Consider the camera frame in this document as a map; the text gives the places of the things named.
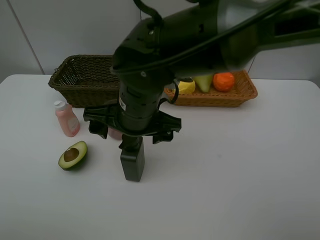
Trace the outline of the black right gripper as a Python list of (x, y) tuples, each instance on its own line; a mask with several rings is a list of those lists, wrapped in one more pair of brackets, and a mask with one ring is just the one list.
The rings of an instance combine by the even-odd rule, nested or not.
[(125, 74), (119, 77), (118, 99), (115, 103), (87, 107), (83, 119), (89, 122), (91, 134), (106, 139), (108, 128), (130, 137), (152, 136), (152, 143), (171, 142), (174, 132), (181, 130), (181, 119), (159, 110), (164, 102), (173, 104), (178, 96), (168, 99), (164, 88), (174, 85), (173, 75)]

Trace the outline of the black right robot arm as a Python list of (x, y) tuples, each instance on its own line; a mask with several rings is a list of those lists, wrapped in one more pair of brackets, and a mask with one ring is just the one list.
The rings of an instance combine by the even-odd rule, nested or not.
[(115, 50), (112, 72), (118, 100), (87, 107), (83, 118), (92, 134), (108, 130), (154, 143), (169, 142), (180, 118), (160, 111), (164, 88), (189, 77), (232, 72), (259, 52), (318, 43), (317, 0), (196, 0), (167, 17), (137, 0), (148, 15)]

